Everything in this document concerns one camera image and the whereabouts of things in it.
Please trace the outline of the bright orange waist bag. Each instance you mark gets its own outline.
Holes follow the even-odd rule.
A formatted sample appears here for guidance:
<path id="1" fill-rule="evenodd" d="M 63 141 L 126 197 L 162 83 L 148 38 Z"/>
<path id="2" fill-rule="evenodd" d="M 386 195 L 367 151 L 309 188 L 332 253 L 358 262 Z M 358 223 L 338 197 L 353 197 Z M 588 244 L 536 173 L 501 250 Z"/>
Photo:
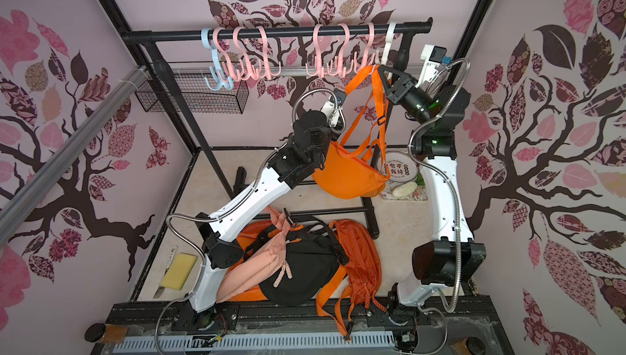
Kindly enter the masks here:
<path id="1" fill-rule="evenodd" d="M 350 139 L 360 120 L 365 114 L 361 110 L 350 129 L 340 142 L 333 142 L 329 147 L 324 168 L 314 172 L 312 178 L 322 190 L 335 198 L 352 199 L 374 197 L 384 190 L 390 176 L 386 165 L 386 126 L 389 101 L 383 89 L 388 81 L 379 73 L 379 66 L 366 66 L 347 84 L 345 93 L 350 95 L 365 79 L 372 80 L 372 92 L 368 98 L 373 102 L 376 111 L 378 138 L 373 133 L 353 152 L 348 151 L 344 144 Z"/>

